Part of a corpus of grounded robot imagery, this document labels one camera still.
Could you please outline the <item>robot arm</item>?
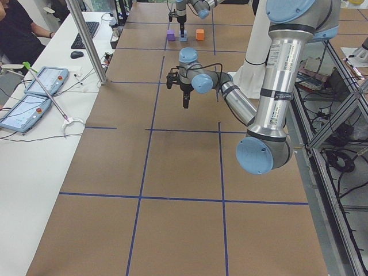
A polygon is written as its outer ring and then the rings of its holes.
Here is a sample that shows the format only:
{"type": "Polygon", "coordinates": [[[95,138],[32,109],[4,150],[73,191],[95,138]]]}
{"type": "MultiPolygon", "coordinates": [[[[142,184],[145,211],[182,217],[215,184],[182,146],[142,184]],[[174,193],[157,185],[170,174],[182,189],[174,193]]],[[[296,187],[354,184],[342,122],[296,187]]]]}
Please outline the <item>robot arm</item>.
{"type": "Polygon", "coordinates": [[[234,74],[211,71],[198,61],[192,47],[179,52],[177,73],[169,73],[183,91],[216,90],[232,113],[246,126],[246,137],[236,149],[241,167],[266,174],[285,165],[292,156],[285,133],[286,112],[307,43],[329,40],[339,27],[339,1],[254,1],[255,21],[244,64],[234,74]]]}
{"type": "Polygon", "coordinates": [[[169,21],[176,18],[179,23],[179,38],[183,39],[186,37],[185,23],[187,21],[186,8],[190,5],[196,12],[199,18],[204,19],[209,15],[209,12],[218,6],[223,1],[218,0],[177,0],[175,1],[175,7],[173,11],[169,12],[169,21]]]}

